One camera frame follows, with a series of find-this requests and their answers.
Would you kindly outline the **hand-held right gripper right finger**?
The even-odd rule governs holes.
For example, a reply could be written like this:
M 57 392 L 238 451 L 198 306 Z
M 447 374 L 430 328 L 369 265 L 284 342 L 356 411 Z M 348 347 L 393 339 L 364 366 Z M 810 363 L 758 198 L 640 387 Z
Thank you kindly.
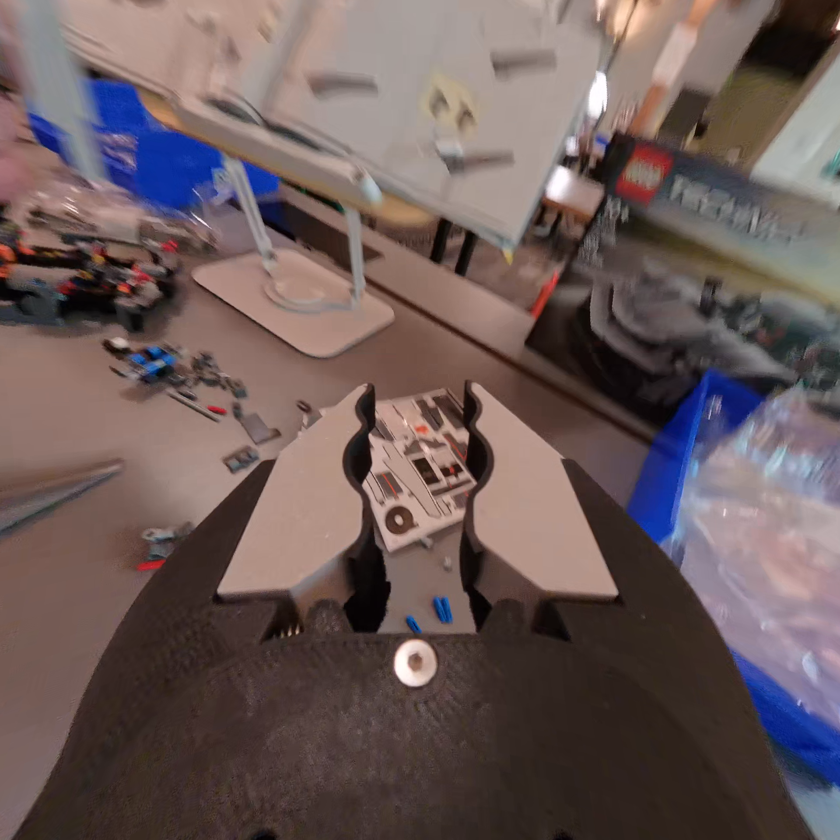
M 465 383 L 467 467 L 463 584 L 490 605 L 619 596 L 564 457 L 488 390 Z

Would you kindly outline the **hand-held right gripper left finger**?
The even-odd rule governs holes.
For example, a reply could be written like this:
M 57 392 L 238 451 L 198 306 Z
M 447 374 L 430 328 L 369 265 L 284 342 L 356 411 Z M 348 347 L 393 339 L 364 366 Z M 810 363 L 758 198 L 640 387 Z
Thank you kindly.
M 361 485 L 374 421 L 375 389 L 362 384 L 280 451 L 218 583 L 220 601 L 279 597 L 307 611 L 351 598 L 353 561 L 373 535 Z

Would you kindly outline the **lego sticker sheet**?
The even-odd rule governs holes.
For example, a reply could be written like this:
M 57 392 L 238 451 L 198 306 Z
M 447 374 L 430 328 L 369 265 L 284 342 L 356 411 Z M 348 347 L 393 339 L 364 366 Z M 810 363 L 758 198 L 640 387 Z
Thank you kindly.
M 458 526 L 476 479 L 467 467 L 463 403 L 448 388 L 377 400 L 364 489 L 385 550 Z

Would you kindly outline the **dark grey lego wedge panel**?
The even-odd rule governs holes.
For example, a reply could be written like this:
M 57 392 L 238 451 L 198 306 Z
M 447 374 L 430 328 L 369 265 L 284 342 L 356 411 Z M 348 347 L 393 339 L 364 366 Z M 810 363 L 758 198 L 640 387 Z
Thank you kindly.
M 125 467 L 121 458 L 77 469 L 61 476 L 30 479 L 1 491 L 1 534 L 40 518 L 62 505 L 79 498 L 85 492 L 99 487 L 120 475 Z

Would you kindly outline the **grey lego axle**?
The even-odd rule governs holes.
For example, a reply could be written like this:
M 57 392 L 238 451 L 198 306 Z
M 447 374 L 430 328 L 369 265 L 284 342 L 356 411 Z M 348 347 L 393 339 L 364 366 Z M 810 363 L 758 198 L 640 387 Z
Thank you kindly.
M 180 392 L 177 392 L 176 390 L 174 390 L 170 387 L 167 387 L 164 390 L 164 393 L 170 399 L 172 399 L 174 402 L 176 402 L 176 403 L 178 403 L 178 404 L 180 404 L 184 407 L 189 408 L 190 410 L 194 411 L 194 413 L 196 413 L 196 414 L 198 414 L 202 417 L 205 417 L 205 418 L 211 420 L 212 422 L 214 422 L 216 424 L 221 422 L 222 417 L 217 417 L 217 416 L 211 415 L 206 410 L 205 405 L 198 402 L 197 399 L 188 397 L 184 394 L 181 394 Z

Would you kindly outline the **blue and black lego assembly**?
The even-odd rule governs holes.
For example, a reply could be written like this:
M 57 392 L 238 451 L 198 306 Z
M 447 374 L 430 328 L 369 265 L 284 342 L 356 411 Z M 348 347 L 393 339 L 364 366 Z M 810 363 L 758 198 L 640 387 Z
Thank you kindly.
M 144 385 L 177 387 L 186 382 L 183 350 L 168 343 L 127 350 L 109 369 L 120 378 Z

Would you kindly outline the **lego set box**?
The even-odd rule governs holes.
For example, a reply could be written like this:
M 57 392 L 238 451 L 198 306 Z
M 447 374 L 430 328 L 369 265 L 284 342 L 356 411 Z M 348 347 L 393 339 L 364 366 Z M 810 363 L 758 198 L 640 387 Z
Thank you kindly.
M 526 346 L 664 426 L 709 371 L 838 414 L 838 209 L 618 134 Z

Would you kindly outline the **black lego car chassis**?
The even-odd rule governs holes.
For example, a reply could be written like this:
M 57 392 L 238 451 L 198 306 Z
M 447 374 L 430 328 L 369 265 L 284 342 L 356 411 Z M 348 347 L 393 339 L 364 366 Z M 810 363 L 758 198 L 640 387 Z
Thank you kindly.
M 1 323 L 62 327 L 111 320 L 141 333 L 147 318 L 172 301 L 181 269 L 173 239 L 140 242 L 143 257 L 119 257 L 109 241 L 69 236 L 67 247 L 29 245 L 24 230 L 2 222 Z

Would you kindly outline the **clear bag with lego parts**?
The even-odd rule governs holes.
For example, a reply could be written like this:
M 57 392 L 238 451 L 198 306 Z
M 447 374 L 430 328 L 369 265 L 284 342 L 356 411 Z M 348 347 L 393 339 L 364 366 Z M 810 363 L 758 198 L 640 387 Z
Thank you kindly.
M 217 248 L 213 228 L 188 213 L 162 212 L 118 188 L 53 182 L 24 200 L 23 219 L 67 243 L 102 242 L 163 247 L 190 253 Z

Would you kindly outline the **lego instruction booklet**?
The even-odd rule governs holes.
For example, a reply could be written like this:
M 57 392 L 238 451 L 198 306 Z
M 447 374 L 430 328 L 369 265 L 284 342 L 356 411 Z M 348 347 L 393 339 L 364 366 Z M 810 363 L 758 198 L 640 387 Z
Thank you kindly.
M 560 2 L 241 2 L 187 13 L 175 107 L 329 190 L 376 184 L 503 249 L 524 236 L 579 125 L 602 38 Z

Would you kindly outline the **blue plastic bin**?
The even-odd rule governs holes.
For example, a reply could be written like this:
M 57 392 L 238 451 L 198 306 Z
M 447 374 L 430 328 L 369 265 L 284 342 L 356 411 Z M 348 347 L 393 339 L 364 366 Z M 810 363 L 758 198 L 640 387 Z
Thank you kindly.
M 656 435 L 626 510 L 658 544 L 676 532 L 683 490 L 694 470 L 695 446 L 706 435 L 707 405 L 714 398 L 721 403 L 725 434 L 741 426 L 764 401 L 746 385 L 709 371 Z M 770 740 L 798 764 L 838 786 L 838 730 L 805 710 L 790 692 L 737 651 L 730 653 Z

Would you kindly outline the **cluster of dark grey connectors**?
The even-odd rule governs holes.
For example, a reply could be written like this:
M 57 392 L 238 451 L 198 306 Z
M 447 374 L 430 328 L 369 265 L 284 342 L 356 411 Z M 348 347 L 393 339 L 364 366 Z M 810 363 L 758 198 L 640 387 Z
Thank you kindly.
M 208 351 L 199 351 L 187 364 L 186 381 L 189 385 L 203 384 L 228 392 L 236 401 L 249 397 L 244 382 L 224 372 L 215 355 Z

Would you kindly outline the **white book stand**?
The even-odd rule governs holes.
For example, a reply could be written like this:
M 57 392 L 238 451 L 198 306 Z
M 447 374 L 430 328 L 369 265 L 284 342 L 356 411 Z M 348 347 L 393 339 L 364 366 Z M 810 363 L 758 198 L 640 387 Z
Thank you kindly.
M 380 205 L 382 192 L 364 169 L 346 156 L 314 150 L 195 96 L 179 97 L 172 107 L 184 128 L 222 152 L 227 182 L 255 242 L 250 253 L 194 269 L 192 278 L 199 287 L 314 359 L 336 357 L 393 323 L 393 309 L 365 289 L 360 210 Z M 242 155 L 342 202 L 350 280 L 296 246 L 275 246 Z

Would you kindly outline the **crumpled clear plastic bags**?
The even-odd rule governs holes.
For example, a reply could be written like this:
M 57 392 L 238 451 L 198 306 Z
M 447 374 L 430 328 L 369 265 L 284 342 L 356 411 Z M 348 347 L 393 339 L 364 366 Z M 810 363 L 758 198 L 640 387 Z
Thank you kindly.
M 733 419 L 700 402 L 668 549 L 730 650 L 838 729 L 838 401 L 796 386 Z

